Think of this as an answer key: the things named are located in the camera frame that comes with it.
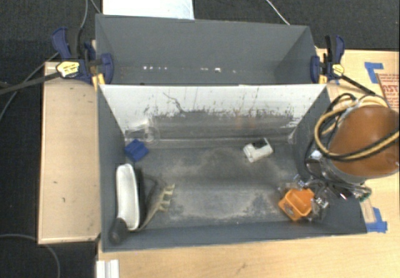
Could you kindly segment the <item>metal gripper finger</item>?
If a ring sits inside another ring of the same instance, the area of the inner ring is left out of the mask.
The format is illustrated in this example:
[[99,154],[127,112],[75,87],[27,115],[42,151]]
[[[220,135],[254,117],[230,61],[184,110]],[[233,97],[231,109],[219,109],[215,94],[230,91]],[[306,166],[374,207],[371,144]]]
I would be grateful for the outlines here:
[[326,215],[327,200],[322,197],[311,199],[311,213],[309,218],[312,221],[321,221]]
[[296,176],[289,182],[284,183],[283,191],[287,192],[291,189],[303,190],[306,188],[306,184],[300,176]]

